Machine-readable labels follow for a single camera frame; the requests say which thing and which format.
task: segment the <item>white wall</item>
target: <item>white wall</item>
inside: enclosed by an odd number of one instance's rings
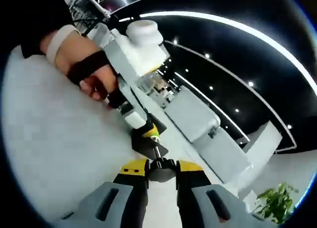
[[[305,193],[316,171],[317,150],[273,155],[249,189],[259,195],[270,187],[277,187],[280,183],[286,182],[299,190],[299,193],[292,195],[296,204]]]
[[[282,140],[281,134],[270,121],[260,126],[254,135],[253,140],[243,148],[253,166],[229,183],[239,191],[256,179]]]

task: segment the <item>potted plant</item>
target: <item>potted plant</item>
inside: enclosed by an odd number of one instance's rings
[[[254,212],[263,216],[264,219],[272,218],[276,224],[283,224],[291,215],[293,200],[290,193],[298,193],[294,187],[281,183],[277,190],[270,188],[257,197],[257,201],[265,202],[265,205],[258,205]]]

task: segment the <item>white countertop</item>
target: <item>white countertop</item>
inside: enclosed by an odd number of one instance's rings
[[[125,163],[140,157],[131,149],[120,114],[81,93],[43,56],[22,59],[16,48],[2,90],[9,161],[25,195],[48,221],[75,208],[103,182],[112,181]],[[161,135],[162,145],[169,150],[165,157],[196,162],[212,183],[220,184],[163,110],[141,91],[137,93],[167,126]],[[151,182],[148,194],[143,227],[182,227],[175,180]]]

